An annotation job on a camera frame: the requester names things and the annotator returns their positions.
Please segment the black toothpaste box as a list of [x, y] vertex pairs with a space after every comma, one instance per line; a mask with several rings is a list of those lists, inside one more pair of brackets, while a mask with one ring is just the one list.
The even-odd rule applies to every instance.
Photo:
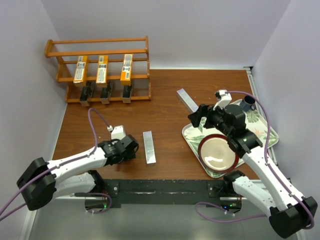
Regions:
[[95, 87], [85, 86], [82, 88], [79, 102], [82, 107], [89, 107], [91, 104], [91, 98], [93, 96]]
[[112, 91], [113, 91], [113, 83], [109, 83], [107, 87], [103, 87], [101, 89], [101, 94], [100, 94], [100, 102], [104, 105], [107, 105], [110, 103], [110, 98], [112, 96]]
[[132, 97], [132, 85], [125, 85], [123, 87], [123, 93], [122, 93], [122, 102], [125, 104], [131, 103], [131, 97]]

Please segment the orange toothpaste box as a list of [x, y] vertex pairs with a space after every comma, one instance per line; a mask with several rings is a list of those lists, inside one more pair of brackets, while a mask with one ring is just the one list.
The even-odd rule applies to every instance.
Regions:
[[98, 58], [95, 83], [100, 88], [107, 87], [108, 85], [108, 61], [108, 55], [100, 55]]

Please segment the silver gold R&O toothpaste box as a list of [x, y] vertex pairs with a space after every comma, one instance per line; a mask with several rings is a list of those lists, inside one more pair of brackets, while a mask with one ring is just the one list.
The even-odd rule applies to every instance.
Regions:
[[124, 55], [123, 65], [122, 65], [121, 75], [120, 75], [120, 83], [123, 86], [130, 86], [131, 85], [133, 57], [134, 57], [133, 54], [125, 54]]

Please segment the yellow toothpaste box with barcode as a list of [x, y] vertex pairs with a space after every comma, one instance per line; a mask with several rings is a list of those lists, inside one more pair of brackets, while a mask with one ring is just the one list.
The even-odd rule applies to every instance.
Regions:
[[81, 55], [78, 57], [76, 69], [73, 77], [73, 84], [76, 87], [84, 87], [87, 82], [89, 57], [87, 55]]

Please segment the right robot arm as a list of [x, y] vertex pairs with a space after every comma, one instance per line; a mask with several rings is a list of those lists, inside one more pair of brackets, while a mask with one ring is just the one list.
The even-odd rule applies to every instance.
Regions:
[[246, 115], [238, 105], [225, 107], [202, 104], [188, 115], [193, 127], [206, 119], [204, 128], [216, 128], [225, 135], [229, 148], [254, 170], [265, 189], [253, 184], [241, 171], [233, 171], [223, 178], [223, 192], [236, 194], [251, 201], [268, 217], [273, 230], [283, 239], [315, 225], [318, 203], [305, 197], [277, 168], [264, 150], [263, 143], [245, 123]]

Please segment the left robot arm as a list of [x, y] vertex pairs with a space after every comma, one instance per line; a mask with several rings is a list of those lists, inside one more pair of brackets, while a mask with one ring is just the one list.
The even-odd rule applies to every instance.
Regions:
[[102, 141], [87, 151], [59, 160], [45, 161], [39, 157], [27, 167], [17, 186], [30, 211], [63, 195], [99, 196], [105, 182], [96, 169], [132, 160], [138, 149], [138, 141], [129, 134], [122, 139]]

